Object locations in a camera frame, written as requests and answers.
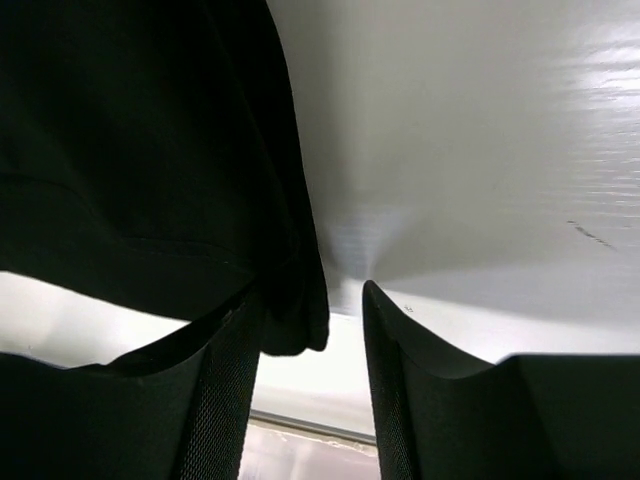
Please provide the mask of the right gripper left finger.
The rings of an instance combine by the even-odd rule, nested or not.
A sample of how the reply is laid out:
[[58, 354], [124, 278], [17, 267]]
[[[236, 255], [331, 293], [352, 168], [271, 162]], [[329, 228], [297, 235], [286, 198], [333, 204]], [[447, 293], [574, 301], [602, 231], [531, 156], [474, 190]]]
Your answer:
[[234, 479], [263, 304], [235, 298], [106, 365], [1, 358], [5, 479]]

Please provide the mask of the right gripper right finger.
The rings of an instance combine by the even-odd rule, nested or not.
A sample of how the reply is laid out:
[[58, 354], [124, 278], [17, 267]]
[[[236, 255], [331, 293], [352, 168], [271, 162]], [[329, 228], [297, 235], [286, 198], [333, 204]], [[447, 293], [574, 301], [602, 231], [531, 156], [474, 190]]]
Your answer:
[[635, 479], [639, 360], [514, 355], [497, 364], [363, 288], [374, 427], [385, 479]]

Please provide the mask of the black skirt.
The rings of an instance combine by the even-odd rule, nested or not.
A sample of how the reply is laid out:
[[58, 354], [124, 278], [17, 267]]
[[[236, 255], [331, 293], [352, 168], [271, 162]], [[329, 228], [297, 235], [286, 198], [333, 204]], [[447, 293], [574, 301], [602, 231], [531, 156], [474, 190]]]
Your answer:
[[265, 353], [323, 350], [327, 289], [267, 4], [3, 2], [1, 267], [183, 320], [255, 283]]

